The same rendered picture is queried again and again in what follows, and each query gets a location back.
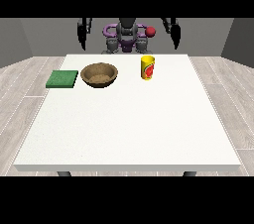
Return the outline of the yellow cup with melon print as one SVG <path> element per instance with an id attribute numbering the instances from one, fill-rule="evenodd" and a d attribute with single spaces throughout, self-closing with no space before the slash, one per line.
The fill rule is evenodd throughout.
<path id="1" fill-rule="evenodd" d="M 141 57 L 141 77 L 144 80 L 150 80 L 153 76 L 155 67 L 155 58 L 153 56 Z"/>

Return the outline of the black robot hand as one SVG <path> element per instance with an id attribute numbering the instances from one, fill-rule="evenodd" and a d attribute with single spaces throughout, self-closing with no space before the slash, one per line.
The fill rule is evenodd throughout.
<path id="1" fill-rule="evenodd" d="M 181 40 L 181 26 L 176 18 L 163 18 L 166 33 L 171 35 L 175 49 L 179 47 Z"/>
<path id="2" fill-rule="evenodd" d="M 81 47 L 86 49 L 86 36 L 91 30 L 91 18 L 80 18 L 77 22 L 77 37 Z"/>

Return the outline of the green square pad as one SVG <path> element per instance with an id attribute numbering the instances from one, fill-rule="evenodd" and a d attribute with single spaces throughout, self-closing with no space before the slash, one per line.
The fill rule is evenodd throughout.
<path id="1" fill-rule="evenodd" d="M 46 88 L 73 88 L 77 75 L 77 70 L 53 70 Z"/>

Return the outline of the brown wooden bowl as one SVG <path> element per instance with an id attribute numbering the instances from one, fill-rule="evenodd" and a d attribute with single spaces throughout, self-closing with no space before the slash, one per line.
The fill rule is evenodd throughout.
<path id="1" fill-rule="evenodd" d="M 87 65 L 81 72 L 81 79 L 93 88 L 104 88 L 112 84 L 118 69 L 110 63 L 98 62 Z"/>

